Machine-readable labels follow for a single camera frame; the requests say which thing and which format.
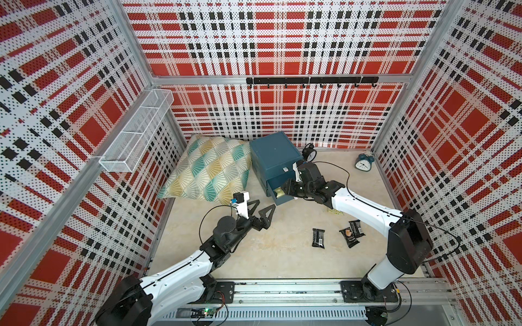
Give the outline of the teal drawer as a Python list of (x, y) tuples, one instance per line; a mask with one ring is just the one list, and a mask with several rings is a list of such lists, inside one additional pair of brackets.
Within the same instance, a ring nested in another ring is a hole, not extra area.
[(280, 190), (271, 180), (266, 182), (266, 196), (271, 198), (276, 205), (282, 205), (291, 200), (297, 200), (298, 197), (289, 196), (283, 190)]

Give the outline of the teal drawer cabinet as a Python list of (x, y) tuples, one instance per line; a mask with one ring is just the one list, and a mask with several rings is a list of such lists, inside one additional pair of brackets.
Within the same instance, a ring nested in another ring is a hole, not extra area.
[(265, 191), (266, 196), (274, 200), (276, 205), (282, 205), (293, 200), (283, 194), (277, 197), (277, 188), (288, 179), (295, 180), (293, 164), (303, 159), (302, 154), (289, 140), (284, 132), (250, 141), (252, 168)]

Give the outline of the green cookie packet pair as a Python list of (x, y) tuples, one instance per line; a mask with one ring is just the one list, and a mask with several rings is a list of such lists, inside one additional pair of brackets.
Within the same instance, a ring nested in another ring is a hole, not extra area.
[(333, 215), (343, 215), (344, 214), (342, 211), (338, 211), (336, 209), (328, 209), (327, 212), (330, 214), (333, 214)]

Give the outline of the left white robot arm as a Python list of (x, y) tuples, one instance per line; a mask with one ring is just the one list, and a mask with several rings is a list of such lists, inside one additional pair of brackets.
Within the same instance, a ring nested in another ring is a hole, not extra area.
[(170, 312), (211, 297), (212, 272), (234, 253), (251, 230), (271, 226), (275, 205), (258, 210), (259, 202), (232, 204), (236, 216), (224, 216), (212, 235), (186, 259), (148, 277), (125, 277), (96, 313), (93, 325), (153, 325)]

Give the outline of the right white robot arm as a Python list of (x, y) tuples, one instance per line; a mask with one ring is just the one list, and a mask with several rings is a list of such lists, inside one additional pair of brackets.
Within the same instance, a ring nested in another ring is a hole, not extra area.
[(295, 198), (312, 201), (351, 215), (382, 234), (387, 240), (386, 255), (361, 279), (364, 295), (373, 299), (404, 274), (414, 274), (434, 248), (429, 228), (454, 236), (451, 232), (422, 220), (411, 209), (406, 212), (390, 209), (351, 191), (347, 183), (326, 181), (313, 162), (299, 161), (293, 165), (295, 176), (285, 181), (281, 191)]

